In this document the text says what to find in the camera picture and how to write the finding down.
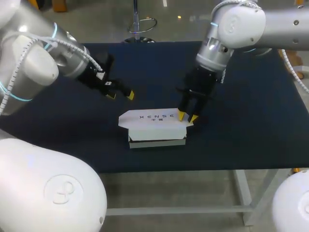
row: cardboard box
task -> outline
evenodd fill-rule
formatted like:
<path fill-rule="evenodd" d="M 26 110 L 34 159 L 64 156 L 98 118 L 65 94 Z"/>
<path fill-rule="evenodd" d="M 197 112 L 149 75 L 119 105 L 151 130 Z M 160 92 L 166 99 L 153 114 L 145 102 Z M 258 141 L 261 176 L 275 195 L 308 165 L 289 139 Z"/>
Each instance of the cardboard box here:
<path fill-rule="evenodd" d="M 178 120 L 178 109 L 129 110 L 118 125 L 128 129 L 130 148 L 185 145 L 188 115 Z"/>

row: floor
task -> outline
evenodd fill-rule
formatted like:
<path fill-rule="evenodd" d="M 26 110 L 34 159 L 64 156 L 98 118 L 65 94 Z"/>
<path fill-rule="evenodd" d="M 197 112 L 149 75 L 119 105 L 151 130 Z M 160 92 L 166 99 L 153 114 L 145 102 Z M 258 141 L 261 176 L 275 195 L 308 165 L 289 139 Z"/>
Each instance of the floor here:
<path fill-rule="evenodd" d="M 133 0 L 67 0 L 69 12 L 44 15 L 70 31 L 80 42 L 119 43 L 131 35 Z M 140 18 L 158 25 L 143 36 L 161 41 L 202 40 L 212 8 L 219 0 L 139 0 Z M 259 0 L 267 9 L 292 6 L 294 0 Z M 150 24 L 141 25 L 142 29 Z M 301 54 L 309 65 L 309 55 Z M 309 95 L 299 89 L 309 109 Z M 266 170 L 246 171 L 254 196 Z M 102 174 L 108 207 L 199 206 L 239 203 L 230 171 Z M 104 232 L 275 232 L 270 208 L 254 227 L 244 227 L 240 214 L 107 217 Z"/>

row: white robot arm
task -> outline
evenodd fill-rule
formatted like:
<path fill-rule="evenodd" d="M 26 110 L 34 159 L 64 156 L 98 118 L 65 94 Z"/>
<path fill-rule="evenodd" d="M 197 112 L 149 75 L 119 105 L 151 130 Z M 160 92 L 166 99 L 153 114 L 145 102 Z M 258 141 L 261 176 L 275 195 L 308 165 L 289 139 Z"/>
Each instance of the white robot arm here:
<path fill-rule="evenodd" d="M 211 26 L 196 56 L 197 65 L 179 89 L 183 99 L 178 106 L 179 120 L 183 119 L 190 99 L 197 99 L 189 120 L 201 113 L 216 83 L 221 80 L 235 49 L 263 55 L 272 48 L 309 50 L 309 8 L 263 10 L 254 1 L 224 0 L 212 11 Z M 292 69 L 282 51 L 288 67 Z M 309 92 L 292 71 L 293 76 Z"/>
<path fill-rule="evenodd" d="M 0 231 L 100 231 L 107 199 L 89 165 L 1 130 L 0 148 Z"/>
<path fill-rule="evenodd" d="M 218 4 L 197 54 L 197 66 L 186 75 L 185 88 L 180 89 L 183 99 L 178 107 L 179 119 L 182 120 L 191 98 L 196 98 L 197 103 L 190 119 L 198 117 L 234 49 L 261 55 L 270 48 L 309 50 L 309 8 L 264 11 L 255 2 L 246 0 L 225 0 Z M 291 64 L 287 64 L 296 78 Z M 278 232 L 309 230 L 308 182 L 309 171 L 303 171 L 286 179 L 277 190 L 272 213 Z"/>
<path fill-rule="evenodd" d="M 10 115 L 59 73 L 104 96 L 132 90 L 109 79 L 113 57 L 89 51 L 27 1 L 0 1 L 0 115 Z M 0 231 L 99 232 L 107 200 L 98 174 L 72 156 L 0 130 Z"/>

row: table frame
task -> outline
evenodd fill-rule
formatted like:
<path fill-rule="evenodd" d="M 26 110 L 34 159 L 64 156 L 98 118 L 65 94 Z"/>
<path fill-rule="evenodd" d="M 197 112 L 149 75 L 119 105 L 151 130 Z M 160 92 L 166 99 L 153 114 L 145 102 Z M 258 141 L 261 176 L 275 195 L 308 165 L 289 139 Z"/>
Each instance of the table frame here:
<path fill-rule="evenodd" d="M 280 184 L 291 169 L 269 169 L 255 197 L 252 199 L 244 170 L 234 170 L 241 205 L 212 207 L 152 207 L 107 209 L 106 216 L 243 213 L 245 226 L 253 226 L 272 200 Z"/>

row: black tablecloth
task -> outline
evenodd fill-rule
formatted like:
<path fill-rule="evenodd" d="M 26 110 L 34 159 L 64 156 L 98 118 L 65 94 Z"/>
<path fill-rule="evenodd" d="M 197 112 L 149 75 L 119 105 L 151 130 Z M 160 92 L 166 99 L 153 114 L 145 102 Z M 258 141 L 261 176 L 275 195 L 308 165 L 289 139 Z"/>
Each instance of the black tablecloth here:
<path fill-rule="evenodd" d="M 0 127 L 38 146 L 76 156 L 97 172 L 309 167 L 309 115 L 274 51 L 261 58 L 235 54 L 223 85 L 188 128 L 187 144 L 130 150 L 118 117 L 130 109 L 176 108 L 175 86 L 194 65 L 199 42 L 87 44 L 115 56 L 112 78 L 136 94 L 109 100 L 59 77 Z"/>

